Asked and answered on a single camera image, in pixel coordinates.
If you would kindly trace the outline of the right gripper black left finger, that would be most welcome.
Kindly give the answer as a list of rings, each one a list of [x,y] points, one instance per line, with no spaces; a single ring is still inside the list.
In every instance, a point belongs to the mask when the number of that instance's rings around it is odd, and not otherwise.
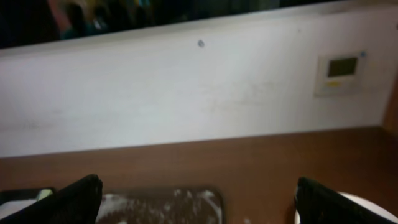
[[[1,224],[94,224],[102,201],[103,183],[95,174],[74,182],[22,210]]]

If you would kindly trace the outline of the green yellow sponge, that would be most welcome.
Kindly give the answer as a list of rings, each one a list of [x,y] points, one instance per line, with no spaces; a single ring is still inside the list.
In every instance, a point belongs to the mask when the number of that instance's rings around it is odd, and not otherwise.
[[[40,201],[50,195],[53,194],[53,190],[52,189],[42,189],[40,190],[40,192],[37,195],[36,201]]]

